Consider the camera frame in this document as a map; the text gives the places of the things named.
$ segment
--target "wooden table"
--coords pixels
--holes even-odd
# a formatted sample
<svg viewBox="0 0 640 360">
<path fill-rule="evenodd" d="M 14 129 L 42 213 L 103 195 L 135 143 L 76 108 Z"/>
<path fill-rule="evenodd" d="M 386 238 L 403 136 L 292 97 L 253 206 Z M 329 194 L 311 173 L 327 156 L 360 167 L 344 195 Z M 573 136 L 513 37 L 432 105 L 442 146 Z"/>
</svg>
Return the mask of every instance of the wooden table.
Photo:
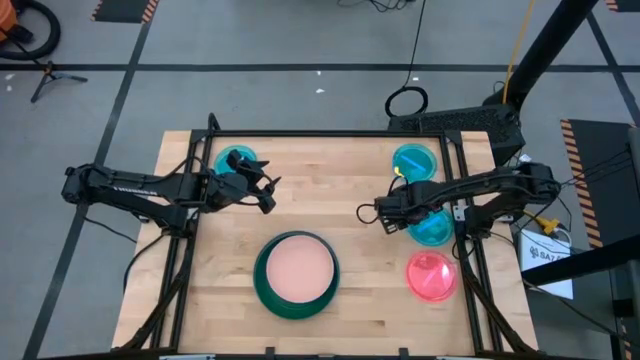
<svg viewBox="0 0 640 360">
<path fill-rule="evenodd" d="M 155 173 L 166 174 L 184 159 L 190 133 L 166 132 Z M 485 133 L 462 133 L 470 174 L 494 167 Z M 385 235 L 382 226 L 361 224 L 357 205 L 387 192 L 393 152 L 405 143 L 421 143 L 438 159 L 434 180 L 443 181 L 439 143 L 427 138 L 233 138 L 214 139 L 212 159 L 233 144 L 251 147 L 269 160 L 266 172 L 282 176 L 277 206 L 269 215 L 255 207 L 230 206 L 200 219 L 179 351 L 182 353 L 396 355 L 472 355 L 469 319 L 462 279 L 448 300 L 430 304 L 406 286 L 410 255 L 424 250 L 407 232 Z M 454 176 L 457 157 L 450 146 Z M 476 199 L 482 203 L 487 197 Z M 340 288 L 320 314 L 307 320 L 285 320 L 271 314 L 252 285 L 258 252 L 275 235 L 307 230 L 335 250 L 341 269 Z M 494 232 L 510 238 L 507 225 Z M 159 229 L 143 225 L 137 250 L 157 237 Z M 454 241 L 436 248 L 451 256 Z M 126 342 L 158 300 L 169 240 L 135 264 L 124 296 L 113 345 Z M 511 245 L 485 240 L 484 249 L 495 303 L 513 328 L 537 347 L 522 279 Z M 490 349 L 486 313 L 477 302 L 484 347 Z M 173 310 L 167 311 L 163 343 L 168 343 Z"/>
</svg>

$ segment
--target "pink petri dish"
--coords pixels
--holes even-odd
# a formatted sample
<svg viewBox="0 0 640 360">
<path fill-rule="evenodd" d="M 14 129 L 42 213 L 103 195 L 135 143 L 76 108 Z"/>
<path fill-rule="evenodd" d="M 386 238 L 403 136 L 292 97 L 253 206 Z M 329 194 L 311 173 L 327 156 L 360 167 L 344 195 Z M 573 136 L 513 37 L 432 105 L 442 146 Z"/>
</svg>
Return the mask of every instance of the pink petri dish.
<svg viewBox="0 0 640 360">
<path fill-rule="evenodd" d="M 411 292 L 428 302 L 441 302 L 456 290 L 455 266 L 437 251 L 415 253 L 407 264 L 407 284 Z"/>
</svg>

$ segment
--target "orange and black hazard tape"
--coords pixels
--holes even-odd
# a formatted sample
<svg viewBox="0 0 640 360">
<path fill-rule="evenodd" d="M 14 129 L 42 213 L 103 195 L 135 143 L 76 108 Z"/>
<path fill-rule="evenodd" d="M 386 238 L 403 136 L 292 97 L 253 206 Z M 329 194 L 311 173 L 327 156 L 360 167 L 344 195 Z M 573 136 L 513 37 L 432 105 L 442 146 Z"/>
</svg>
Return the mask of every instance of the orange and black hazard tape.
<svg viewBox="0 0 640 360">
<path fill-rule="evenodd" d="M 611 11 L 618 11 L 618 3 L 616 0 L 604 0 L 604 3 L 607 4 L 607 7 Z"/>
<path fill-rule="evenodd" d="M 571 173 L 578 180 L 575 184 L 575 188 L 576 193 L 578 194 L 580 208 L 582 210 L 584 225 L 587 228 L 589 245 L 591 245 L 592 248 L 601 248 L 602 241 L 600 240 L 600 231 L 598 230 L 598 220 L 596 220 L 596 213 L 593 210 L 589 187 L 585 182 L 583 174 L 584 168 L 582 166 L 582 161 L 580 160 L 576 138 L 573 134 L 573 130 L 571 129 L 571 123 L 569 120 L 561 120 L 560 126 L 562 126 L 562 136 L 564 137 L 564 144 L 567 147 L 567 154 L 569 155 Z"/>
<path fill-rule="evenodd" d="M 142 14 L 143 24 L 151 21 L 153 13 L 156 11 L 156 7 L 158 7 L 158 0 L 149 0 L 149 3 L 147 3 L 147 8 L 144 10 L 144 14 Z"/>
<path fill-rule="evenodd" d="M 102 1 L 103 0 L 100 0 L 100 2 L 98 2 L 98 6 L 96 6 L 96 9 L 93 10 L 93 13 L 91 14 L 91 21 L 96 21 L 96 15 L 98 14 L 98 11 L 100 11 Z M 153 14 L 158 7 L 158 1 L 159 0 L 149 0 L 149 2 L 147 3 L 147 7 L 144 9 L 144 13 L 142 14 L 142 24 L 146 24 L 151 21 L 151 18 L 153 18 Z"/>
</svg>

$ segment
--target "blue lid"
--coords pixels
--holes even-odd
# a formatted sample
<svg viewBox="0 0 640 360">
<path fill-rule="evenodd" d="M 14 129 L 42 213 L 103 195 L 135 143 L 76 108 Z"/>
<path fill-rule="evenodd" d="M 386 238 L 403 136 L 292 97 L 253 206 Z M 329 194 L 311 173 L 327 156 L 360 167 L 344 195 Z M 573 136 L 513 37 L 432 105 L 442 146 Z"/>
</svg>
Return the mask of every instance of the blue lid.
<svg viewBox="0 0 640 360">
<path fill-rule="evenodd" d="M 409 234 L 425 246 L 443 245 L 453 235 L 453 218 L 445 209 L 430 212 L 419 224 L 409 225 Z"/>
<path fill-rule="evenodd" d="M 423 145 L 406 144 L 393 154 L 392 166 L 394 175 L 399 172 L 410 183 L 429 180 L 436 173 L 436 157 Z"/>
<path fill-rule="evenodd" d="M 217 174 L 235 172 L 233 169 L 231 169 L 229 164 L 227 164 L 227 156 L 229 156 L 229 153 L 232 150 L 238 150 L 243 159 L 247 158 L 253 161 L 256 161 L 258 159 L 256 153 L 254 153 L 253 150 L 244 145 L 232 145 L 226 147 L 224 150 L 222 150 L 222 152 L 220 152 L 220 154 L 218 154 L 218 156 L 216 156 L 216 160 L 213 162 L 213 170 Z"/>
</svg>

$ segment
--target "black tripod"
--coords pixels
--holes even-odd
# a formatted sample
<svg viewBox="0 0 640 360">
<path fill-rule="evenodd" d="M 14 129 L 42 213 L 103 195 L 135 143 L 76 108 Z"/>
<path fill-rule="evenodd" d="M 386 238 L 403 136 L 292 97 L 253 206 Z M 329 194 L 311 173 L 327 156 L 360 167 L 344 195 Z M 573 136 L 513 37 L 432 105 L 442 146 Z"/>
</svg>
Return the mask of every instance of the black tripod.
<svg viewBox="0 0 640 360">
<path fill-rule="evenodd" d="M 0 32 L 2 32 L 2 34 L 4 34 L 4 36 L 6 36 L 6 38 L 9 41 L 11 41 L 15 46 L 17 46 L 18 49 L 20 49 L 20 51 L 22 51 L 25 54 L 29 54 L 29 51 L 27 49 L 25 49 L 24 46 L 22 46 L 19 41 L 15 40 L 12 37 L 12 35 L 9 34 L 9 32 L 6 31 L 5 29 L 3 29 L 1 26 L 0 26 Z M 54 82 L 56 80 L 71 79 L 71 80 L 79 81 L 81 83 L 85 83 L 85 82 L 89 81 L 89 79 L 83 78 L 83 77 L 80 77 L 80 76 L 64 74 L 64 73 L 61 73 L 61 72 L 54 72 L 54 66 L 55 65 L 53 64 L 53 61 L 51 61 L 51 60 L 49 60 L 46 65 L 41 63 L 41 62 L 39 62 L 35 58 L 32 58 L 31 61 L 33 61 L 39 67 L 42 67 L 42 71 L 44 71 L 44 74 L 42 75 L 42 79 L 40 79 L 40 84 L 38 84 L 38 87 L 36 88 L 36 92 L 31 97 L 31 103 L 35 103 L 36 101 L 38 101 L 38 97 L 40 96 L 40 92 L 42 91 L 42 89 L 44 88 L 45 85 L 47 85 L 49 83 L 52 83 L 52 82 Z"/>
</svg>

